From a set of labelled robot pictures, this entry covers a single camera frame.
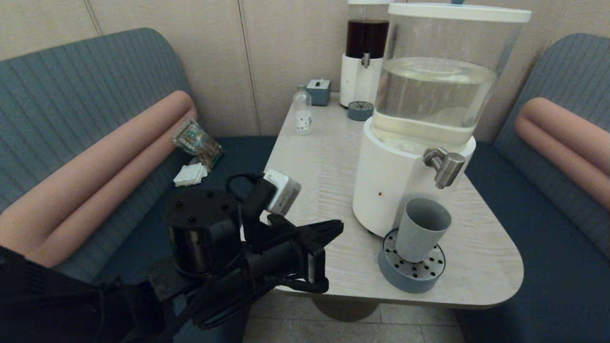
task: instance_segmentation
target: white dispenser lid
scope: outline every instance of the white dispenser lid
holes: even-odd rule
[[[393,3],[394,0],[348,0],[348,5],[387,5]]]
[[[503,7],[425,3],[390,4],[388,13],[420,18],[493,21],[496,23],[527,23],[532,14],[527,10]]]

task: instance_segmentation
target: light wooden tabletop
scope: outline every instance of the light wooden tabletop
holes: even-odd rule
[[[326,247],[326,294],[451,308],[489,308],[511,298],[523,281],[523,261],[467,177],[448,206],[453,225],[439,242],[447,267],[434,288],[410,294],[383,277],[377,265],[382,239],[358,222],[351,207],[363,124],[347,118],[338,93],[328,106],[313,107],[309,135],[296,134],[290,110],[265,168],[303,186],[286,216],[295,225],[329,219],[345,223],[343,234]]]

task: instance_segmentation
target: tiled floor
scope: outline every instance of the tiled floor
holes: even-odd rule
[[[244,343],[401,342],[463,343],[449,309],[381,304],[355,323],[333,320],[309,297],[272,292],[250,311]]]

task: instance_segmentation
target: gray cup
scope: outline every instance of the gray cup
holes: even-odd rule
[[[451,215],[441,204],[414,198],[404,205],[396,250],[411,263],[421,262],[451,225]]]

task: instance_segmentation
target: small blue box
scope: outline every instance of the small blue box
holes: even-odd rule
[[[331,81],[318,79],[311,80],[305,88],[311,95],[311,105],[326,106],[331,99]]]

